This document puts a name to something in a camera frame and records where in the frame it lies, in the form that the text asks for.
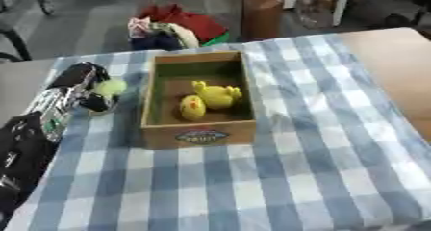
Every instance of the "tennis ball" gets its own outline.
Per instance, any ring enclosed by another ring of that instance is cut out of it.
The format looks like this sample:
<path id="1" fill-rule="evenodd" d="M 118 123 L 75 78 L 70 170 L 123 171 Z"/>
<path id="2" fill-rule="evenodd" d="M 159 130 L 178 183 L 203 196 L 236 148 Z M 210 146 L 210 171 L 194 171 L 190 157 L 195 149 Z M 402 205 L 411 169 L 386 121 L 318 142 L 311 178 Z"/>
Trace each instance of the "tennis ball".
<path id="1" fill-rule="evenodd" d="M 113 95 L 120 95 L 127 89 L 127 83 L 121 79 L 111 79 L 98 83 L 92 92 L 111 99 Z"/>

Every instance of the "clothing pile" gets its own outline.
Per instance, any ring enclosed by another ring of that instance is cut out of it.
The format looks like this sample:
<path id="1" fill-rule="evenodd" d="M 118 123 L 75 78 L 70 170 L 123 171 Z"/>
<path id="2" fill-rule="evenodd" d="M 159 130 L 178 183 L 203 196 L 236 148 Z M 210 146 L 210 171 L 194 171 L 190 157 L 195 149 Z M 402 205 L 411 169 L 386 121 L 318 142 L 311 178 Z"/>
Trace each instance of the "clothing pile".
<path id="1" fill-rule="evenodd" d="M 128 29 L 134 50 L 197 48 L 227 33 L 207 15 L 185 13 L 176 4 L 145 8 L 130 19 Z"/>

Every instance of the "yellow toy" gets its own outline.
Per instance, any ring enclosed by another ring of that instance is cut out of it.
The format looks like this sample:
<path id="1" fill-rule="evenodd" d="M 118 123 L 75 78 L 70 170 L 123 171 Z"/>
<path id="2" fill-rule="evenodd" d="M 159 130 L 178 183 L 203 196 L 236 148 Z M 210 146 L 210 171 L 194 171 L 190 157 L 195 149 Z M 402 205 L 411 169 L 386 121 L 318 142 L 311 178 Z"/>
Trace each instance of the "yellow toy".
<path id="1" fill-rule="evenodd" d="M 207 86 L 204 81 L 193 81 L 192 84 L 196 94 L 213 110 L 229 108 L 242 98 L 240 88 Z"/>
<path id="2" fill-rule="evenodd" d="M 204 102 L 196 95 L 186 96 L 180 104 L 181 116 L 190 121 L 202 118 L 206 110 Z"/>

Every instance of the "floor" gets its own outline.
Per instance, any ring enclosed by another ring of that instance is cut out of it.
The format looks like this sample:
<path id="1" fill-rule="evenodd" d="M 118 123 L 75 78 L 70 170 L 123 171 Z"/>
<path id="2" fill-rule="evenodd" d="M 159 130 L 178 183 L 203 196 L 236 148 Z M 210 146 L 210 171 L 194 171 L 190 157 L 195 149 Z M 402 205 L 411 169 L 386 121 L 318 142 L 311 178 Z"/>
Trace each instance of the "floor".
<path id="1" fill-rule="evenodd" d="M 139 8 L 156 3 L 178 3 L 184 10 L 204 13 L 229 28 L 231 41 L 240 35 L 241 0 L 49 0 L 55 16 L 46 17 L 35 0 L 17 0 L 0 19 L 11 24 L 27 42 L 34 59 L 127 51 L 126 24 Z M 285 11 L 280 37 L 365 30 L 346 16 L 340 27 L 325 30 L 304 28 L 292 11 Z M 13 48 L 0 38 L 0 50 Z"/>

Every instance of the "cardboard box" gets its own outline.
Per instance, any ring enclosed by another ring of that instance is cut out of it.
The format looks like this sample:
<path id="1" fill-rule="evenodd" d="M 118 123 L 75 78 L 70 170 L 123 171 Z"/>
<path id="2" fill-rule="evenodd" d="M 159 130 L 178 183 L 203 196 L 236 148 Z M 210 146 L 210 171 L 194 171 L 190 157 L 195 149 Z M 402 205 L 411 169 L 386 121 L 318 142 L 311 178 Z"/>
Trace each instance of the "cardboard box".
<path id="1" fill-rule="evenodd" d="M 227 51 L 156 57 L 143 108 L 143 146 L 171 149 L 189 146 L 252 143 L 256 130 L 246 69 L 241 52 Z M 192 81 L 241 88 L 241 102 L 211 111 L 196 122 L 180 115 L 180 102 L 195 94 Z"/>

